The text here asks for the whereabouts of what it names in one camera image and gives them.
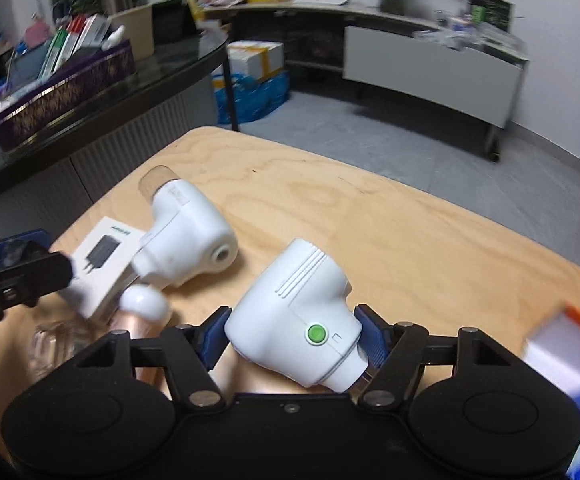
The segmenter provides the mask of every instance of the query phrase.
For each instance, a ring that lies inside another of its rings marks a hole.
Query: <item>white cabinet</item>
[[[344,78],[432,101],[506,126],[523,69],[472,48],[346,27]]]

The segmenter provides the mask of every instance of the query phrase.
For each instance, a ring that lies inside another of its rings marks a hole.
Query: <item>wooden table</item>
[[[166,290],[173,324],[198,324],[218,306],[234,306],[295,237],[315,243],[343,268],[353,286],[350,307],[368,303],[388,322],[410,320],[435,334],[477,326],[519,353],[542,319],[565,303],[580,308],[580,267],[501,225],[388,178],[210,127],[191,131],[140,166],[54,248],[71,253],[103,216],[150,228],[138,181],[160,164],[218,206],[240,245],[224,273]],[[10,309],[0,323],[0,416],[29,384],[25,355],[35,325],[67,315],[53,294],[34,309]],[[447,373],[435,372],[424,380]],[[213,376],[228,392],[304,391],[230,347]]]

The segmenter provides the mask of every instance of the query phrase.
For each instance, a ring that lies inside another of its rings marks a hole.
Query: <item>desk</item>
[[[295,237],[312,241],[342,267],[353,287],[350,307],[367,303],[388,322],[410,320],[433,334],[477,326],[519,353],[526,334],[564,302],[580,308],[580,267],[528,238],[388,178],[212,127],[189,132],[142,164],[54,248],[71,253],[103,216],[150,228],[138,181],[160,164],[218,206],[240,245],[224,273],[166,290],[176,311],[171,324],[198,324],[218,306],[234,306]],[[32,310],[7,312],[0,323],[0,416],[29,384],[24,362],[35,325],[65,316],[55,294]],[[304,391],[231,347],[212,373],[228,392]]]
[[[497,136],[512,116],[529,63],[522,53],[491,42],[457,51],[416,40],[414,32],[441,27],[355,4],[279,2],[204,12],[230,22],[234,40],[283,43],[286,65],[340,73],[483,121],[484,154],[499,160]]]

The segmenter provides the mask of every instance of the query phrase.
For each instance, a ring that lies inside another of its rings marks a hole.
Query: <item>book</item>
[[[110,20],[105,16],[101,14],[90,16],[85,22],[83,31],[74,47],[74,51],[76,52],[81,47],[101,46],[109,28]]]
[[[56,65],[56,60],[61,53],[61,49],[64,47],[65,39],[68,37],[68,32],[64,28],[60,28],[57,33],[52,38],[52,43],[48,49],[48,54],[46,55],[46,60],[41,69],[39,78],[45,80],[49,78],[54,73],[54,66]]]
[[[65,38],[64,46],[59,53],[59,57],[56,61],[56,65],[54,67],[54,72],[56,72],[61,65],[63,65],[66,61],[70,59],[70,56],[75,51],[75,47],[77,45],[77,41],[83,32],[83,28],[86,24],[86,17],[83,14],[79,14],[75,16],[72,21],[68,24],[67,32],[68,36]]]

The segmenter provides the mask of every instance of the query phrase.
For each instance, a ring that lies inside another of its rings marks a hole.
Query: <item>black table leg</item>
[[[494,124],[488,126],[483,151],[485,156],[492,162],[499,162],[501,158],[499,148],[499,128]]]
[[[230,122],[232,123],[232,130],[234,132],[239,131],[239,121],[237,120],[237,108],[234,105],[234,89],[232,88],[232,73],[230,72],[230,59],[226,58],[224,61],[224,84],[225,84],[225,96],[226,96],[226,106],[228,108],[228,117],[230,117]]]

